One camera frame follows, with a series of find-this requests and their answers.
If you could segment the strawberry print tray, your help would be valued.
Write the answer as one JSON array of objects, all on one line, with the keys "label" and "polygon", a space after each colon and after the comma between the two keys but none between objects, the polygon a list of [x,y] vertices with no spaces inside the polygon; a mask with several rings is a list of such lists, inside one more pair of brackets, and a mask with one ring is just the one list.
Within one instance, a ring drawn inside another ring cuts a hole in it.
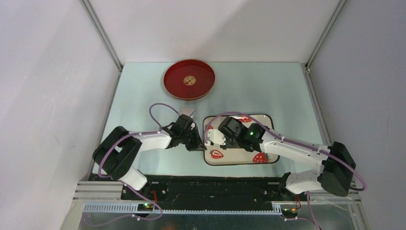
[{"label": "strawberry print tray", "polygon": [[[272,118],[267,114],[250,114],[253,118],[264,124],[268,128],[274,128]],[[211,131],[217,129],[219,124],[225,119],[222,116],[212,122],[209,126],[209,122],[215,116],[208,116],[203,120],[203,130],[208,128],[208,136],[210,136]],[[244,115],[232,115],[237,120],[241,121],[247,128],[249,125],[255,123],[251,118]],[[207,150],[204,151],[204,160],[207,164],[212,166],[224,166],[224,165],[241,165],[241,164],[273,164],[276,163],[280,156],[273,153],[263,153],[258,151],[248,152],[242,148],[237,148],[238,146],[232,146],[225,142],[225,146],[220,146],[218,144],[210,144],[208,140],[208,145],[206,145]]]}]

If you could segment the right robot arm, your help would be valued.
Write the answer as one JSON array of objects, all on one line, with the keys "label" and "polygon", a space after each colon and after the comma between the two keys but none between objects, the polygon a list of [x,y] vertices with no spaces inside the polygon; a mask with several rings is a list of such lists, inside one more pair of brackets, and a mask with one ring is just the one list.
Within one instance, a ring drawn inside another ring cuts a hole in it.
[{"label": "right robot arm", "polygon": [[218,130],[226,140],[246,151],[272,153],[310,166],[308,171],[283,175],[278,193],[284,200],[321,189],[340,197],[349,193],[356,163],[340,142],[326,146],[289,139],[262,124],[245,126],[233,117],[226,117]]}]

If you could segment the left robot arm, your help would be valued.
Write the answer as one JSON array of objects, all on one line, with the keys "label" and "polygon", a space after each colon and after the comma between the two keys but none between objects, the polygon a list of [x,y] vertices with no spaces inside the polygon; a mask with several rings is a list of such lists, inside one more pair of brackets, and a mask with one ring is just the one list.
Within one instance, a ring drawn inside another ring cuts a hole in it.
[{"label": "left robot arm", "polygon": [[180,115],[175,122],[158,131],[131,133],[117,126],[93,152],[92,158],[107,177],[133,188],[139,199],[151,195],[147,178],[135,167],[137,154],[148,150],[165,150],[183,144],[188,151],[204,151],[204,145],[194,120]]}]

